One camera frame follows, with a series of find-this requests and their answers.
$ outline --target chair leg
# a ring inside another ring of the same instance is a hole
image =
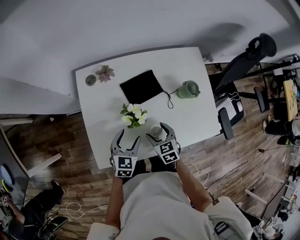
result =
[[[250,197],[260,201],[263,204],[267,204],[267,201],[263,200],[261,197],[257,196],[256,194],[250,192],[248,189],[245,189],[245,193],[248,194]]]
[[[32,176],[37,174],[39,171],[45,169],[46,167],[48,167],[49,165],[51,165],[52,163],[54,163],[55,161],[57,161],[60,158],[61,158],[61,154],[58,153],[55,156],[47,159],[46,161],[42,162],[41,164],[39,164],[39,165],[31,168],[30,170],[28,170],[27,171],[28,176],[31,178]]]
[[[281,179],[278,179],[278,178],[275,178],[274,176],[269,175],[269,174],[267,174],[265,172],[263,173],[263,176],[266,177],[266,178],[272,179],[272,180],[274,180],[276,182],[279,182],[279,183],[285,183],[285,181],[283,181]]]
[[[11,125],[18,125],[18,124],[25,124],[25,123],[32,123],[32,118],[17,118],[17,119],[3,119],[0,120],[0,124],[2,126],[11,126]]]

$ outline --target wooden floor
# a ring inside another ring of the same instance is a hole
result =
[[[215,72],[214,66],[208,66],[208,73]],[[236,82],[239,91],[254,92],[261,85],[261,77],[252,77]],[[221,178],[241,163],[249,160],[257,149],[278,147],[277,137],[262,132],[262,120],[267,114],[261,114],[256,100],[242,98],[245,117],[234,126],[234,138],[226,140],[223,135],[205,140],[199,145],[181,154],[184,162],[193,162],[198,169],[209,172],[205,186]],[[33,124],[17,126],[7,132],[11,145],[23,164],[30,168],[56,153],[62,158],[51,167],[30,179],[29,196],[33,197],[41,190],[50,187],[50,180],[56,179],[66,190],[62,208],[69,202],[82,205],[79,213],[107,204],[112,184],[112,169],[101,172],[97,168],[81,113],[68,117],[57,116],[50,122],[49,117],[37,117]],[[265,200],[270,199],[280,188],[280,184],[262,180],[263,172],[285,179],[287,169],[282,169],[282,161],[287,148],[257,153],[247,164],[233,171],[222,180],[214,183],[210,193],[215,196],[228,196],[235,203],[244,202],[253,214],[260,215],[263,206],[247,199],[244,189],[254,188],[255,193]],[[187,165],[195,177],[204,183],[206,173],[197,173]],[[106,207],[87,213],[80,219],[72,219],[66,210],[59,213],[68,217],[64,229],[57,232],[57,239],[85,239],[89,227],[94,222],[104,222]],[[79,214],[70,211],[74,217]]]

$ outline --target power cord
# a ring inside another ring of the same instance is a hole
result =
[[[287,148],[287,147],[290,147],[290,146],[294,146],[294,145],[293,145],[293,144],[290,144],[290,145],[286,145],[286,146],[283,146],[283,147],[277,147],[277,148],[271,148],[271,149],[257,149],[258,152],[256,152],[249,160],[247,160],[246,162],[242,163],[241,165],[239,165],[239,166],[233,168],[231,171],[227,172],[222,178],[215,180],[213,183],[211,183],[211,184],[209,185],[209,187],[208,187],[207,189],[209,189],[209,188],[211,187],[211,185],[213,185],[213,184],[216,183],[217,181],[222,180],[224,177],[226,177],[228,174],[230,174],[231,172],[233,172],[235,169],[237,169],[237,168],[239,168],[239,167],[241,167],[241,166],[247,164],[249,161],[251,161],[251,160],[256,156],[257,153],[259,153],[259,152],[264,153],[264,152],[266,152],[266,151],[270,151],[270,150],[274,150],[274,149],[279,149],[279,148]]]
[[[198,168],[196,167],[196,165],[195,165],[194,163],[187,162],[187,163],[184,163],[184,164],[192,164],[192,165],[194,165],[195,169],[196,169],[199,173],[207,173],[207,178],[206,178],[206,180],[205,180],[205,182],[204,182],[204,184],[203,184],[203,187],[205,187],[205,184],[206,184],[208,178],[210,177],[210,174],[209,174],[207,171],[200,171],[200,170],[198,170]]]
[[[71,205],[71,204],[73,204],[73,203],[79,205],[79,209],[78,209],[78,210],[68,209],[68,206]],[[81,205],[80,205],[79,203],[77,203],[77,202],[70,202],[70,203],[66,206],[66,208],[55,209],[55,210],[53,210],[53,211],[51,211],[51,212],[58,212],[59,210],[65,209],[65,210],[67,211],[68,215],[69,215],[71,218],[73,218],[73,219],[79,219],[79,218],[81,218],[83,215],[85,215],[87,212],[93,211],[93,210],[95,210],[95,209],[101,209],[102,207],[105,207],[105,206],[108,206],[108,204],[102,205],[102,206],[100,206],[100,207],[93,208],[93,209],[91,209],[91,210],[87,210],[87,211],[85,211],[85,212],[84,212],[81,216],[79,216],[79,217],[73,217],[73,216],[69,213],[69,210],[70,210],[70,211],[74,211],[74,212],[79,212],[79,211],[80,211]]]
[[[171,101],[171,94],[173,94],[174,92],[168,93],[167,91],[164,91],[164,93],[168,96],[168,108],[170,109],[174,108],[174,104]]]
[[[234,92],[234,93],[228,93],[231,95],[231,97],[229,98],[231,101],[239,101],[240,100],[240,96],[238,92]]]

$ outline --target black cable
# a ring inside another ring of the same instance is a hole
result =
[[[262,231],[263,231],[263,230],[262,230],[262,228],[261,228],[261,227],[260,227],[260,229],[261,229],[261,233],[259,233],[259,232],[258,232],[258,230],[257,230],[257,226],[255,226],[255,230],[256,230],[256,232],[257,232],[257,234],[258,234],[258,236],[259,236],[259,237],[261,237],[261,236],[262,236],[262,234],[263,234],[263,233],[262,233]]]
[[[246,162],[242,163],[241,165],[233,168],[231,171],[229,171],[228,173],[226,173],[222,178],[215,180],[213,183],[211,183],[209,185],[209,187],[207,189],[209,189],[211,187],[211,185],[213,185],[215,182],[222,180],[224,177],[226,177],[228,174],[230,174],[231,172],[233,172],[235,169],[237,169],[237,168],[245,165],[246,163],[248,163],[250,160],[252,160],[256,156],[257,153],[259,153],[259,152],[266,152],[266,151],[270,151],[270,150],[278,149],[278,148],[286,148],[286,147],[290,147],[290,146],[294,146],[294,145],[293,144],[292,145],[286,145],[286,146],[283,146],[283,147],[271,148],[271,149],[266,149],[266,150],[264,150],[264,149],[258,149],[258,152],[256,152],[249,160],[247,160]]]
[[[212,200],[214,201],[215,200],[215,198],[210,194],[210,193],[208,193],[209,195],[210,195],[210,197],[212,198]]]
[[[51,210],[48,212],[47,216],[46,216],[45,219],[44,219],[43,227],[45,227],[45,226],[48,224],[49,219],[51,219],[52,217],[58,215],[58,211],[59,211],[60,209],[61,209],[61,204],[60,204],[60,207],[58,208],[58,210],[57,210],[55,213],[53,213],[52,215],[49,215],[49,214],[51,213]]]
[[[237,168],[239,168],[239,167],[245,165],[246,163],[248,163],[250,160],[252,160],[252,159],[255,157],[255,155],[256,155],[257,153],[259,153],[259,152],[256,152],[256,153],[255,153],[249,160],[247,160],[246,162],[244,162],[244,163],[242,163],[241,165],[239,165],[239,166],[233,168],[231,171],[229,171],[228,173],[226,173],[222,178],[215,180],[212,184],[209,185],[209,187],[208,187],[207,189],[209,189],[209,188],[211,187],[211,185],[213,185],[215,182],[222,180],[224,177],[226,177],[228,174],[230,174],[231,172],[233,172],[235,169],[237,169]]]
[[[51,216],[49,216],[48,219],[47,219],[46,224],[45,224],[43,227],[44,227],[44,228],[47,228],[48,223],[50,222],[50,220],[51,220],[54,216],[56,216],[56,215],[58,215],[58,212],[56,212],[56,213],[52,214]]]
[[[75,233],[76,235],[78,235],[78,236],[80,236],[80,237],[87,238],[87,236],[82,236],[82,235],[80,235],[80,234],[78,234],[78,233],[76,233],[76,232],[71,231],[70,229],[67,229],[67,228],[64,228],[64,227],[61,227],[61,229],[67,230],[67,231],[69,231],[69,232],[71,232],[71,233]]]
[[[174,104],[171,101],[171,94],[173,94],[174,92],[168,93],[167,91],[164,91],[164,93],[168,96],[168,107],[170,109],[174,108]]]

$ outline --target white wall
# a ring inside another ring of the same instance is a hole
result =
[[[0,114],[63,114],[80,109],[79,100],[0,77]]]
[[[76,97],[72,69],[131,51],[196,44],[230,61],[266,32],[277,57],[300,52],[282,1],[27,0],[0,26],[0,76]]]

